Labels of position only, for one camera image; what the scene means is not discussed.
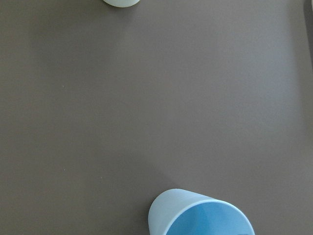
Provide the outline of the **blue plastic cup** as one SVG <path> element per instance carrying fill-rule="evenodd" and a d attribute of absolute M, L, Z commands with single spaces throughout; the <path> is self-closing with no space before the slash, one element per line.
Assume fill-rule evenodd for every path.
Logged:
<path fill-rule="evenodd" d="M 199 193 L 169 189 L 148 213 L 151 235 L 253 235 L 245 214 L 234 205 Z"/>

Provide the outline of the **cream plastic cup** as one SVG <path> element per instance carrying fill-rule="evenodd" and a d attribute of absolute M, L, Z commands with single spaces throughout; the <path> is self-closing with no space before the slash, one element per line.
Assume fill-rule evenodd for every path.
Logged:
<path fill-rule="evenodd" d="M 103 0 L 103 2 L 119 8 L 126 8 L 136 5 L 140 0 Z"/>

